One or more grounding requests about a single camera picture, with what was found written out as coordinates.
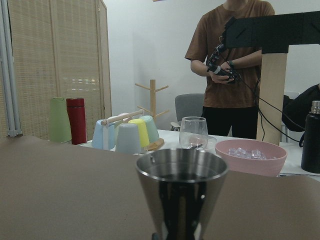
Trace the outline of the steel double jigger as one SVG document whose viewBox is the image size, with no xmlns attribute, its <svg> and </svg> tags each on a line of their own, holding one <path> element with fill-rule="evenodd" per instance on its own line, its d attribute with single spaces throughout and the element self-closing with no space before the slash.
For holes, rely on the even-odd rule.
<svg viewBox="0 0 320 240">
<path fill-rule="evenodd" d="M 160 149 L 139 157 L 136 170 L 152 216 L 153 240 L 202 240 L 227 163 L 196 149 Z"/>
</svg>

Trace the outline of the mint green plastic cup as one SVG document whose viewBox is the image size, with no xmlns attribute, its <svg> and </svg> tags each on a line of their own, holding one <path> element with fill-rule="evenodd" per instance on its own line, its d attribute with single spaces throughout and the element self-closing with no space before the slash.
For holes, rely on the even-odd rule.
<svg viewBox="0 0 320 240">
<path fill-rule="evenodd" d="M 153 117 L 151 115 L 143 115 L 140 119 L 145 121 L 149 142 L 154 143 L 157 141 L 160 137 Z"/>
</svg>

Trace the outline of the yellow plastic cup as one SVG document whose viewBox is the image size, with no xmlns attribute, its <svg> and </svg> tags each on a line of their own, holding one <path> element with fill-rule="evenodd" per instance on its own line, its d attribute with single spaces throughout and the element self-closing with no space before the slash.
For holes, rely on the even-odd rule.
<svg viewBox="0 0 320 240">
<path fill-rule="evenodd" d="M 140 147 L 144 148 L 150 144 L 149 141 L 149 135 L 148 135 L 148 130 L 146 126 L 146 122 L 141 119 L 132 119 L 128 121 L 130 124 L 135 124 L 138 127 L 138 134 L 139 134 L 139 142 L 140 142 Z"/>
</svg>

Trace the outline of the grey plastic cup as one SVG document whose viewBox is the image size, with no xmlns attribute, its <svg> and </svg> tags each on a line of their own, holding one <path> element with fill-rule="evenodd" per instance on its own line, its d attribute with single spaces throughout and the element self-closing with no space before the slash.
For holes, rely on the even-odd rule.
<svg viewBox="0 0 320 240">
<path fill-rule="evenodd" d="M 141 150 L 138 126 L 122 123 L 118 127 L 115 151 L 126 154 L 138 154 Z"/>
</svg>

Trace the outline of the light blue plastic cup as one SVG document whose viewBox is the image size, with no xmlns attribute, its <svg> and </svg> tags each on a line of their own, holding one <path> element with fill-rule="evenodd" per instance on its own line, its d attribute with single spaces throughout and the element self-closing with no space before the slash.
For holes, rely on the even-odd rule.
<svg viewBox="0 0 320 240">
<path fill-rule="evenodd" d="M 91 146 L 95 149 L 104 149 L 104 137 L 103 137 L 103 127 L 101 124 L 103 120 L 100 119 L 95 124 L 95 129 L 93 133 L 93 139 Z M 108 150 L 111 150 L 115 147 L 115 123 L 112 122 L 108 125 Z"/>
</svg>

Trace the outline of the wooden mug tree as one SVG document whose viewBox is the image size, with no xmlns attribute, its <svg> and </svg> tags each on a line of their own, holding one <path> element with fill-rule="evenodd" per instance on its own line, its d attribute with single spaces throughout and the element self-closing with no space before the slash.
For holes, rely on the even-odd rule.
<svg viewBox="0 0 320 240">
<path fill-rule="evenodd" d="M 159 92 L 159 91 L 167 89 L 169 86 L 165 85 L 163 87 L 157 88 L 155 79 L 150 79 L 149 80 L 149 86 L 145 86 L 145 85 L 142 85 L 142 84 L 139 84 L 139 83 L 135 83 L 135 86 L 143 88 L 143 89 L 149 91 L 150 109 L 146 109 L 146 108 L 144 108 L 142 106 L 139 106 L 139 105 L 137 106 L 137 108 L 142 110 L 142 111 L 144 111 L 144 113 L 148 113 L 150 116 L 152 116 L 154 122 L 157 124 L 158 123 L 157 122 L 158 118 L 160 116 L 164 115 L 164 114 L 169 113 L 169 110 L 165 110 L 165 111 L 162 111 L 160 113 L 157 113 L 156 93 Z"/>
</svg>

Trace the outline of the stemless wine glass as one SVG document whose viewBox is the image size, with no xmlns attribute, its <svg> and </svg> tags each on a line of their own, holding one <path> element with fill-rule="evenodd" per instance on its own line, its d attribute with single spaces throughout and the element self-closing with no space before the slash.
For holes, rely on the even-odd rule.
<svg viewBox="0 0 320 240">
<path fill-rule="evenodd" d="M 183 117 L 180 123 L 179 144 L 183 149 L 204 149 L 208 144 L 206 119 L 201 116 Z"/>
</svg>

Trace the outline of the person in brown shirt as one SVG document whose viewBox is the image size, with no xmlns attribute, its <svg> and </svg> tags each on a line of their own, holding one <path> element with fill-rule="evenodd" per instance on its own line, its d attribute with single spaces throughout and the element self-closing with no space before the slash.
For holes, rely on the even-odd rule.
<svg viewBox="0 0 320 240">
<path fill-rule="evenodd" d="M 262 50 L 259 47 L 227 49 L 216 64 L 223 70 L 236 70 L 241 80 L 232 80 L 208 70 L 207 61 L 219 45 L 225 24 L 234 17 L 272 16 L 272 5 L 263 0 L 227 0 L 199 20 L 185 58 L 191 71 L 206 77 L 202 117 L 210 135 L 255 139 L 258 124 L 258 95 Z"/>
</svg>

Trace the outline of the red thermos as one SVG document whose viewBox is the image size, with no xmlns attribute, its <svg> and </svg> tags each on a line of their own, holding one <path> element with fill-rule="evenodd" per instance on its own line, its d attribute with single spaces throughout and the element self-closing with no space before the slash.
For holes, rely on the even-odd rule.
<svg viewBox="0 0 320 240">
<path fill-rule="evenodd" d="M 67 98 L 66 108 L 70 123 L 71 142 L 79 145 L 87 142 L 85 100 L 83 98 Z"/>
</svg>

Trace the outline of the pink bowl with ice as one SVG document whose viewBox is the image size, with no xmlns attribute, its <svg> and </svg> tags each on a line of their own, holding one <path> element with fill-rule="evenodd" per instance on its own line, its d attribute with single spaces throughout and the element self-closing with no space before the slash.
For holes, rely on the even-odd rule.
<svg viewBox="0 0 320 240">
<path fill-rule="evenodd" d="M 236 172 L 276 177 L 287 158 L 282 147 L 253 139 L 223 140 L 215 145 L 215 152 Z"/>
</svg>

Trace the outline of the black water bottle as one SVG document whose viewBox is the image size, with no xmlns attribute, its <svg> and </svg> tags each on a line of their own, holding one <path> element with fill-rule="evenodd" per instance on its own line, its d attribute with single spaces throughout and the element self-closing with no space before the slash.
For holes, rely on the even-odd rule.
<svg viewBox="0 0 320 240">
<path fill-rule="evenodd" d="M 320 173 L 320 101 L 314 100 L 306 117 L 301 168 Z"/>
</svg>

